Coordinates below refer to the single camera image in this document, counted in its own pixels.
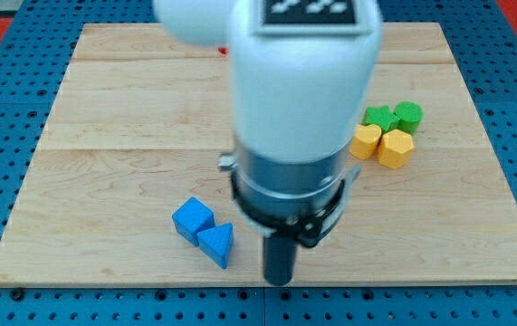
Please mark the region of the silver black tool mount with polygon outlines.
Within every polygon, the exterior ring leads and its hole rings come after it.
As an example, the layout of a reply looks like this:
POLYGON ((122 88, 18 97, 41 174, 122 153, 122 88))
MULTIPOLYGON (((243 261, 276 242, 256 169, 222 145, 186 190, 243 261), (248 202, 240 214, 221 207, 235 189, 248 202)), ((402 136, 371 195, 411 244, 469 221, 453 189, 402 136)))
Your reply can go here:
POLYGON ((348 150, 310 162, 288 163, 260 156, 235 141, 219 168, 230 174, 238 213, 266 238, 289 237, 313 248, 339 222, 361 166, 349 167, 348 150))

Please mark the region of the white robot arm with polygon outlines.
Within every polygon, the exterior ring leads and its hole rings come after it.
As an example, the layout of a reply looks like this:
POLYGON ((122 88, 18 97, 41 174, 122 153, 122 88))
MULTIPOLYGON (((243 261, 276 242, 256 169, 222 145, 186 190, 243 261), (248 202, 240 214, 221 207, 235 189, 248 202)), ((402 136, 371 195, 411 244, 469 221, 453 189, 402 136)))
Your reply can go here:
POLYGON ((359 168, 346 158, 382 42, 370 0, 155 0, 154 14, 183 43, 229 53, 239 214, 263 236, 263 276, 293 276, 298 246, 337 224, 359 168))

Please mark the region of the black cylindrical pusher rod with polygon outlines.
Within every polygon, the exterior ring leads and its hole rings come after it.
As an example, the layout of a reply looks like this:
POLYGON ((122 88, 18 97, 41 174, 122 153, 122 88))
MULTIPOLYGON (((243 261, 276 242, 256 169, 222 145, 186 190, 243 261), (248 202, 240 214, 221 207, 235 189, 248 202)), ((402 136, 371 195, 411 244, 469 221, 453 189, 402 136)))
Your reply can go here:
POLYGON ((274 286, 284 286, 293 277, 296 243, 290 234, 274 233, 263 239, 263 277, 274 286))

